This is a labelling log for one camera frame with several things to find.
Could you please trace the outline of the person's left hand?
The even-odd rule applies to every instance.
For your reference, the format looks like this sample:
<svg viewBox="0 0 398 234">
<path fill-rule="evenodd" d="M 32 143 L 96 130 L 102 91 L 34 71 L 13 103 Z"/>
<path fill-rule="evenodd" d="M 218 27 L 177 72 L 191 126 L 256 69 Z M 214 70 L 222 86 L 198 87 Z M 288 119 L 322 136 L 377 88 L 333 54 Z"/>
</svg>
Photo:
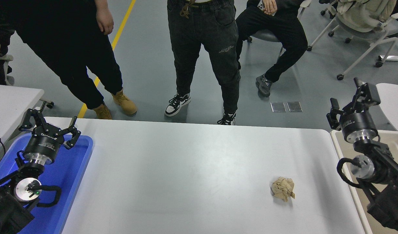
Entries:
<svg viewBox="0 0 398 234">
<path fill-rule="evenodd" d="M 99 29 L 104 35 L 109 35 L 114 29 L 114 20 L 108 7 L 107 1 L 96 0 L 95 7 L 96 21 Z"/>
</svg>

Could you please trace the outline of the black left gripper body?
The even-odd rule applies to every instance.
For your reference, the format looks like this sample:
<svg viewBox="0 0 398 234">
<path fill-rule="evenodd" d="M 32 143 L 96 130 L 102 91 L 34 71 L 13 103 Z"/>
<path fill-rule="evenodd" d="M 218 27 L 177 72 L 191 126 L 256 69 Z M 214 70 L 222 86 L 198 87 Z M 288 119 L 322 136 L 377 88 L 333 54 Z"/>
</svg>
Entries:
<svg viewBox="0 0 398 234">
<path fill-rule="evenodd" d="M 39 153 L 51 160 L 56 159 L 64 137 L 59 134 L 57 126 L 48 126 L 48 132 L 43 126 L 36 126 L 31 134 L 30 141 L 24 149 L 24 158 L 30 159 L 32 154 Z"/>
</svg>

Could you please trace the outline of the person's hand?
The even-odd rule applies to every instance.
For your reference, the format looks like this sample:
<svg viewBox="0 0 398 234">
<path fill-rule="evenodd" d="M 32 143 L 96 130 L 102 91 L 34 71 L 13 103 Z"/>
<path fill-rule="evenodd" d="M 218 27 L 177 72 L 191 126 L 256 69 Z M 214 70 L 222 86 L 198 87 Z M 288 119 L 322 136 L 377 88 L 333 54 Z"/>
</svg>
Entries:
<svg viewBox="0 0 398 234">
<path fill-rule="evenodd" d="M 276 0 L 263 0 L 262 1 L 263 5 L 264 5 L 264 13 L 267 15 L 275 15 L 278 7 L 277 7 L 277 3 Z"/>
</svg>

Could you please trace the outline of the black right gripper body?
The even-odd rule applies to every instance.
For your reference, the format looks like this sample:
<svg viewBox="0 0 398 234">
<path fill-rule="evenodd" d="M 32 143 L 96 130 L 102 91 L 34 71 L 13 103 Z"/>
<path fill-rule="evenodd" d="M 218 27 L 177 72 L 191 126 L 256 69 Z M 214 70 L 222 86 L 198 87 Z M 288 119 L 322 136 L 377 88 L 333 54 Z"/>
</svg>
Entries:
<svg viewBox="0 0 398 234">
<path fill-rule="evenodd" d="M 374 139 L 378 136 L 377 128 L 369 112 L 341 115 L 340 127 L 345 141 Z"/>
</svg>

